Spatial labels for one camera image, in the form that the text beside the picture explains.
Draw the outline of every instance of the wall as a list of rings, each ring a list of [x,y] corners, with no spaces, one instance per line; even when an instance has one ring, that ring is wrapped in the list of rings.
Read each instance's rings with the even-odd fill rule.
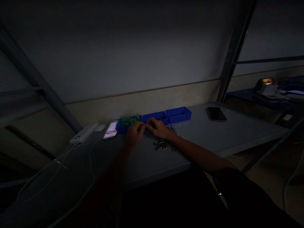
[[[84,127],[95,122],[108,123],[121,116],[149,114],[181,106],[215,101],[221,80],[193,83],[169,88],[68,104],[66,107]]]
[[[304,2],[258,1],[239,61],[304,55]],[[304,61],[237,65],[234,75],[304,65]]]
[[[219,78],[239,1],[3,1],[1,19],[64,103]]]
[[[24,89],[28,86],[21,73],[0,50],[0,92]]]
[[[74,135],[72,130],[50,110],[15,120],[11,125],[55,156],[62,152],[68,140]],[[51,162],[5,128],[0,128],[0,152],[36,170]]]

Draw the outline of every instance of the gray table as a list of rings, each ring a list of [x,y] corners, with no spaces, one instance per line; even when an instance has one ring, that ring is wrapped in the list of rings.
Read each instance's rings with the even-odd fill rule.
[[[206,107],[220,107],[227,122],[211,121]],[[239,151],[282,137],[288,129],[267,123],[229,109],[218,102],[189,107],[191,120],[173,124],[177,134],[215,154],[226,157]],[[40,194],[26,202],[14,202],[1,216],[1,226],[31,224],[37,218],[47,218],[50,214],[60,216],[75,205],[92,182],[89,171],[88,152],[103,132],[94,133],[65,160],[68,170],[62,168],[54,180]],[[93,171],[100,176],[111,163],[124,144],[124,135],[113,139],[100,140],[92,150]],[[187,170],[190,162],[171,148],[155,151],[155,138],[146,130],[139,145],[128,159],[122,178],[123,189],[132,189],[170,175]],[[27,199],[39,191],[55,173],[58,164],[54,163],[42,172],[24,190],[21,199]]]

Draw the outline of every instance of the finger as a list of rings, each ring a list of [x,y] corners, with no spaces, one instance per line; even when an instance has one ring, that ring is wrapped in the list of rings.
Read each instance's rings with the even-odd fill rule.
[[[155,124],[157,122],[157,120],[154,117],[151,117],[150,119],[147,120],[147,123],[150,123],[150,122]]]
[[[144,133],[145,129],[146,129],[146,126],[143,124],[142,127],[140,128],[140,131],[139,131],[140,136],[143,136],[143,133]]]
[[[148,128],[148,130],[151,131],[152,133],[155,131],[155,129],[151,125],[147,124],[146,128]]]
[[[136,123],[134,123],[132,126],[134,126],[134,128],[135,128],[135,127],[138,128],[140,124],[142,124],[142,123],[141,123],[141,122],[136,122]]]

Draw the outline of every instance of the blue plastic bin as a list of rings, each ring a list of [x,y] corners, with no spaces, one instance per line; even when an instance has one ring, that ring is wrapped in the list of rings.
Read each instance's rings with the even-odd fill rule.
[[[168,125],[168,116],[164,111],[161,112],[155,112],[151,114],[146,114],[142,116],[142,121],[145,123],[148,119],[154,117],[155,119],[161,120],[164,125]]]
[[[142,122],[143,121],[143,116],[142,115],[139,115],[139,118],[140,118],[140,121]],[[129,126],[121,126],[120,125],[120,121],[122,120],[122,119],[119,119],[118,120],[118,123],[117,123],[117,125],[116,125],[116,130],[117,130],[117,134],[126,134],[127,133],[127,131],[128,131],[128,128],[131,126],[131,125],[129,125]]]
[[[173,124],[191,119],[192,112],[186,107],[180,107],[166,110],[166,114],[169,118],[169,123]]]

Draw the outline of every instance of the metal post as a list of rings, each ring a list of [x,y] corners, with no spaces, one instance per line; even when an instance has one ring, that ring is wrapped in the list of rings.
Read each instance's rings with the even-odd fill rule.
[[[14,41],[11,35],[7,32],[5,27],[0,24],[0,49],[12,61],[16,68],[21,72],[25,79],[33,86],[43,89],[43,96],[45,101],[58,113],[58,115],[67,123],[67,125],[75,132],[78,133],[82,130],[81,125],[75,117],[65,107],[60,98],[55,94],[52,88],[44,80],[38,70],[29,61],[27,56],[22,52],[18,44]]]
[[[55,156],[48,152],[46,149],[44,149],[42,146],[40,146],[38,143],[36,143],[34,140],[32,140],[30,137],[28,137],[26,134],[24,134],[22,131],[17,129],[14,126],[8,125],[5,127],[6,130],[10,131],[13,133],[15,136],[26,142],[28,145],[31,147],[35,148],[37,151],[39,151],[41,154],[46,156],[47,158],[51,160],[55,160]]]
[[[238,61],[256,4],[256,0],[242,1],[241,13],[237,19],[221,73],[222,83],[217,98],[219,102],[224,102],[225,100],[226,92],[235,69],[233,63]]]
[[[234,62],[233,64],[236,65],[236,64],[264,63],[264,62],[285,62],[285,61],[296,61],[296,60],[304,60],[304,55],[272,58],[272,59],[246,60],[246,61]]]

